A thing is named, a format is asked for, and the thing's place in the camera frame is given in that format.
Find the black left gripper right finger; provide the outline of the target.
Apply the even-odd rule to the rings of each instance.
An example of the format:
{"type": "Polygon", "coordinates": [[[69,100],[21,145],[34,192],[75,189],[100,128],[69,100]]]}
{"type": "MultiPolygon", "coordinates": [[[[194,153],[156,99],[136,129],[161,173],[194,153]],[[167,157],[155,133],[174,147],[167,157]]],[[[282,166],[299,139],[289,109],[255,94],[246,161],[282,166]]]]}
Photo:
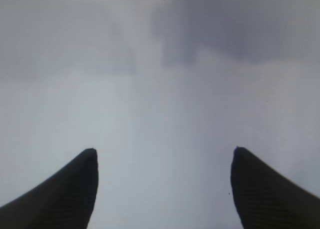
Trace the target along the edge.
{"type": "Polygon", "coordinates": [[[233,152],[233,201],[245,229],[318,229],[320,199],[245,147],[233,152]]]}

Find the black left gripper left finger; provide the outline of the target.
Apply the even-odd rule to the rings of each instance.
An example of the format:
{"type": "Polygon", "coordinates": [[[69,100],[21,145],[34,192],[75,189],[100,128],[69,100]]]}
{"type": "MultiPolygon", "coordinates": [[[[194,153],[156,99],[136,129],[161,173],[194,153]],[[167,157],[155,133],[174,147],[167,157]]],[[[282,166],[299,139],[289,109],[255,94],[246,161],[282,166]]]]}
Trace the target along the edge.
{"type": "Polygon", "coordinates": [[[83,150],[51,177],[0,208],[2,229],[86,229],[99,184],[96,149],[83,150]]]}

